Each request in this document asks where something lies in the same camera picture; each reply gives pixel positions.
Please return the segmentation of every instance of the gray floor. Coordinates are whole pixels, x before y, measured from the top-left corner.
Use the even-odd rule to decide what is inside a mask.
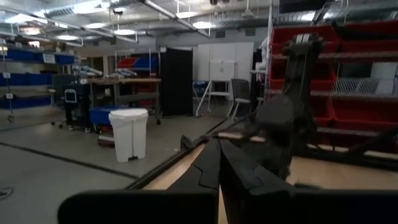
[[[2,224],[56,224],[58,206],[84,190],[118,189],[131,179],[0,146],[0,188],[14,193],[0,200]]]
[[[97,135],[59,129],[34,119],[0,132],[0,188],[15,192],[0,200],[0,223],[55,224],[59,204],[68,196],[89,189],[118,189],[134,181],[120,175],[76,165],[47,156],[25,152],[26,147],[76,161],[141,176],[179,151],[182,134],[195,139],[222,118],[204,116],[165,118],[160,126],[154,118],[147,124],[145,159],[118,163],[114,148],[97,144]]]

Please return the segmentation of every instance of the blue storage bin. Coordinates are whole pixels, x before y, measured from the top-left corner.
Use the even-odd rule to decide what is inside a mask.
[[[14,98],[11,100],[12,109],[32,108],[36,106],[51,105],[51,96],[32,96],[23,98]],[[9,100],[1,99],[0,108],[10,109]]]
[[[72,55],[55,55],[55,61],[61,65],[71,65],[75,63],[75,56]]]
[[[34,61],[33,52],[27,50],[8,49],[6,59],[19,61]]]
[[[120,106],[104,106],[90,109],[91,123],[95,125],[110,126],[109,113],[112,110],[126,109]]]
[[[49,85],[49,75],[48,74],[26,74],[28,79],[28,84],[30,86],[34,85]]]
[[[40,63],[48,63],[48,62],[44,62],[44,58],[43,58],[44,54],[53,55],[51,53],[35,53],[34,54],[34,60],[36,62],[40,62]],[[54,63],[50,63],[50,64],[56,64],[56,63],[57,63],[57,57],[56,57],[56,55],[54,55]]]
[[[28,85],[27,74],[12,73],[9,79],[10,86],[25,86]]]

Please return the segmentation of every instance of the white trash can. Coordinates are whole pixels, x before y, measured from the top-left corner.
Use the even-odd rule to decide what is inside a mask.
[[[148,111],[146,109],[114,110],[109,113],[118,162],[136,156],[145,157]]]

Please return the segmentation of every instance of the ceiling light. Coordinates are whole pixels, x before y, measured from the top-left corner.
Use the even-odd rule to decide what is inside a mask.
[[[136,33],[136,31],[128,30],[128,29],[121,29],[121,30],[115,30],[114,33],[116,35],[133,35]]]
[[[34,27],[22,28],[21,31],[26,35],[37,35],[40,33],[40,29]]]
[[[315,16],[315,12],[311,12],[301,16],[301,20],[303,21],[312,21],[313,17]]]
[[[89,29],[98,29],[98,28],[101,28],[104,26],[105,26],[105,24],[103,24],[101,22],[85,25],[85,27],[89,28]]]
[[[57,38],[60,40],[77,40],[77,39],[79,39],[79,37],[73,36],[73,35],[59,35]]]
[[[41,22],[44,24],[48,23],[46,19],[34,18],[32,16],[28,16],[28,15],[21,14],[21,13],[16,16],[12,16],[12,17],[6,19],[5,22],[7,22],[7,23],[23,23],[23,22],[30,22],[30,21],[38,21],[38,22]]]
[[[104,8],[102,8],[102,0],[78,3],[73,7],[73,12],[76,14],[88,14],[101,11],[104,11]]]
[[[114,12],[123,12],[123,11],[125,11],[125,10],[126,10],[125,7],[117,7],[117,8],[114,8],[114,9],[113,9]]]
[[[60,23],[60,22],[56,22],[56,23],[54,23],[54,25],[57,27],[65,28],[65,29],[68,28],[68,25]]]
[[[189,17],[195,16],[197,14],[198,14],[197,12],[179,12],[176,14],[176,16],[180,19],[184,19],[184,18],[189,18]]]
[[[213,24],[210,22],[196,22],[192,25],[197,29],[209,29],[213,27]]]

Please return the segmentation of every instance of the caster wheel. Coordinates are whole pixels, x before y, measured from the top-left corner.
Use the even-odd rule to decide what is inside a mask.
[[[14,115],[8,115],[7,120],[8,120],[10,123],[14,122]]]

